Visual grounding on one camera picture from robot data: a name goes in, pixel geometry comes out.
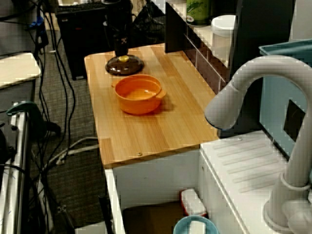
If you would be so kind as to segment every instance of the black panel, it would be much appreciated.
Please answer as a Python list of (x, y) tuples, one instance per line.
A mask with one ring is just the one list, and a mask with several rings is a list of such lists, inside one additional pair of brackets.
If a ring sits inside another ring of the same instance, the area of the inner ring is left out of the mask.
[(293, 101), (289, 100), (284, 131), (293, 139), (295, 142), (298, 137), (299, 130), (302, 125), (304, 115), (306, 113), (300, 109)]
[[(289, 40), (294, 4), (294, 0), (238, 0), (230, 54), (230, 78), (244, 63), (260, 56), (259, 46)], [(237, 123), (228, 131), (219, 131), (219, 137), (231, 137), (261, 129), (261, 89), (262, 80), (251, 85)]]
[(186, 34), (186, 23), (166, 2), (165, 52), (184, 50), (184, 34)]

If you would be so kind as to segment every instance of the jar lid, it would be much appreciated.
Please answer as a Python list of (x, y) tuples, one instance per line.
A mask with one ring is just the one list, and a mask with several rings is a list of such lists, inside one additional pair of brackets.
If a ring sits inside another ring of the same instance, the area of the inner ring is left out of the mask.
[(234, 30), (235, 15), (224, 15), (216, 17), (211, 22), (211, 32), (229, 38)]

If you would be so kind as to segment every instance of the wood grain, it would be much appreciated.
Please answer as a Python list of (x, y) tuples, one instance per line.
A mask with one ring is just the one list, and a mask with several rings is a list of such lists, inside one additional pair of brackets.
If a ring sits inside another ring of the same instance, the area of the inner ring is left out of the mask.
[(113, 80), (105, 71), (113, 52), (85, 58), (88, 84), (105, 168), (137, 163), (198, 148), (217, 139), (216, 130), (204, 116), (215, 96), (183, 52), (166, 54), (164, 45), (134, 48), (129, 54), (144, 61), (141, 74), (156, 77), (167, 95), (153, 112), (134, 116), (118, 105)]
[(0, 89), (38, 78), (40, 74), (32, 53), (0, 59)]

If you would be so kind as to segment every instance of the black appliance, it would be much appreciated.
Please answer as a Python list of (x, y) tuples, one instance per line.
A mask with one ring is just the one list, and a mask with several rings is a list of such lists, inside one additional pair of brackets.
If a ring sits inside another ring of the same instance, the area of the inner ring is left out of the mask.
[(125, 26), (125, 22), (132, 22), (130, 5), (130, 0), (103, 0), (56, 9), (73, 80), (86, 78), (85, 56), (113, 51), (116, 31), (130, 32)]

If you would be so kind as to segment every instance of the red and white object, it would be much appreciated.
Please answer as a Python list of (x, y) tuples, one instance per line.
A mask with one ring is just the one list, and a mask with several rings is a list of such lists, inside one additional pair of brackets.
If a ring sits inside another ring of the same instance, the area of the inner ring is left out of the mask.
[(187, 189), (180, 192), (180, 202), (185, 215), (207, 215), (206, 208), (194, 189)]

